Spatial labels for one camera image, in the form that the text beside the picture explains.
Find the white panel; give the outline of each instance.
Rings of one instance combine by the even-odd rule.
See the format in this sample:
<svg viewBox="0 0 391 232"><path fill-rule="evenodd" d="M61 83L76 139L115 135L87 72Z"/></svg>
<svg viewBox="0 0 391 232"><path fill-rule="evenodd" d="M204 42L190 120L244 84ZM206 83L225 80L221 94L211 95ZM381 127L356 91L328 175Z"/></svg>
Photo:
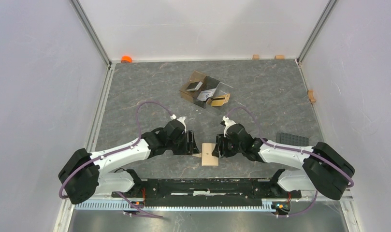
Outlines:
<svg viewBox="0 0 391 232"><path fill-rule="evenodd" d="M113 60L296 58L327 0L80 0Z"/></svg>
<svg viewBox="0 0 391 232"><path fill-rule="evenodd" d="M364 231L391 231L391 0L339 1L303 72L326 142L356 170Z"/></svg>
<svg viewBox="0 0 391 232"><path fill-rule="evenodd" d="M67 0L0 1L0 232L53 229L105 72Z"/></svg>

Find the wooden block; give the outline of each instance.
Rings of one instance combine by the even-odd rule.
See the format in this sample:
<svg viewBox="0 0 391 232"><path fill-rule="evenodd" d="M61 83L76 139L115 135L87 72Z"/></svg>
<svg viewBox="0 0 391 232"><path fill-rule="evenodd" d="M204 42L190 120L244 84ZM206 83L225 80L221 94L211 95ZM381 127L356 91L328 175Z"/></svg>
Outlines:
<svg viewBox="0 0 391 232"><path fill-rule="evenodd" d="M313 97L313 89L308 90L308 97L312 104L316 102L316 99Z"/></svg>
<svg viewBox="0 0 391 232"><path fill-rule="evenodd" d="M218 157L212 155L212 151L215 148L215 144L203 144L201 151L201 165L209 167L218 166Z"/></svg>
<svg viewBox="0 0 391 232"><path fill-rule="evenodd" d="M276 55L275 59L285 59L285 56L284 55Z"/></svg>

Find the purple cable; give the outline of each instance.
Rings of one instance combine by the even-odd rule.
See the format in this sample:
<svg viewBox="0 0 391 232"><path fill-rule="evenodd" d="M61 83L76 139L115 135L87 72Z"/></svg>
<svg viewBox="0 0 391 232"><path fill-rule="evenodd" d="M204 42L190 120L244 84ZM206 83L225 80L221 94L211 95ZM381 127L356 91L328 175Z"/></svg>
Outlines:
<svg viewBox="0 0 391 232"><path fill-rule="evenodd" d="M107 156L110 156L112 154L115 154L115 153L118 153L120 151L124 151L124 150L127 150L127 149L130 149L132 146L136 146L140 140L141 140L141 136L142 136L142 131L141 131L141 125L140 125L140 121L138 120L138 111L140 109L141 106L143 106L144 104L147 104L147 103L153 103L153 104L157 104L159 106L161 106L162 108L164 108L171 116L173 115L173 113L165 106L163 106L161 103L159 103L158 101L145 101L145 102L142 102L138 105L137 107L137 111L135 112L135 117L136 117L136 122L137 122L137 126L138 126L138 139L135 143L133 143L132 145L130 146L127 146L127 147L123 147L123 148L120 148L118 150L115 150L115 151L112 151L112 152L109 152L105 155L103 155L103 157L107 157ZM61 185L60 187L60 190L58 192L58 196L61 198L61 199L66 199L68 198L69 196L65 196L63 195L63 190L64 190L64 187L66 187L67 183L80 171L82 170L83 168L85 168L87 165L93 163L93 162L96 162L98 160L100 160L101 156L99 157L96 157L94 159L91 159L85 163L83 163L80 167L78 167L74 172L72 172L68 177L67 179L63 182L63 184Z"/></svg>
<svg viewBox="0 0 391 232"><path fill-rule="evenodd" d="M346 174L344 171L342 171L340 168L338 168L336 165L334 165L333 163L331 163L329 160L325 159L324 157L318 155L318 154L315 154L313 152L310 152L310 151L301 151L299 149L296 149L296 148L290 148L290 147L285 147L285 146L275 146L274 144L270 144L268 143L267 141L265 141L263 138L262 138L262 134L261 134L261 124L259 122L257 122L256 118L253 116L253 114L245 107L243 106L239 106L239 107L236 107L236 108L233 108L232 110L230 110L226 117L229 117L235 110L238 110L238 109L243 109L245 110L251 117L252 119L254 120L254 123L255 123L255 126L258 127L258 132L259 132L259 138L260 140L266 144L267 146L270 146L270 147L273 147L275 149L283 149L283 150L287 150L287 151L296 151L296 152L303 152L305 154L308 154L308 155L311 155L323 162L325 162L326 164L328 164L329 166L331 166L333 169L335 169L336 171L338 171L342 176L344 176L348 182L349 182L349 185L348 185L348 188L351 188L355 185L355 183L353 182L352 178L350 178L350 176L348 174Z"/></svg>
<svg viewBox="0 0 391 232"><path fill-rule="evenodd" d="M159 216L159 215L155 215L155 214L152 214L152 213L149 213L147 211L144 211L142 209L140 209L139 207L135 206L133 203L131 203L131 201L129 201L121 192L116 192L118 195L120 195L120 197L122 197L125 201L127 201L127 203L133 207L134 209L138 210L138 212L140 213L143 213L143 214L146 214L146 215L139 215L139 214L131 214L131 216L134 216L134 217L143 217L143 218L163 218L163 216Z"/></svg>
<svg viewBox="0 0 391 232"><path fill-rule="evenodd" d="M315 192L315 196L313 197L313 200L311 202L311 204L304 210L298 212L298 213L294 213L294 214L288 214L288 215L278 215L278 218L290 218L290 217L293 217L293 216L298 216L298 215L301 215L303 213L306 213L308 210L310 210L314 205L315 205L315 201L316 201L316 198L318 197L318 191Z"/></svg>

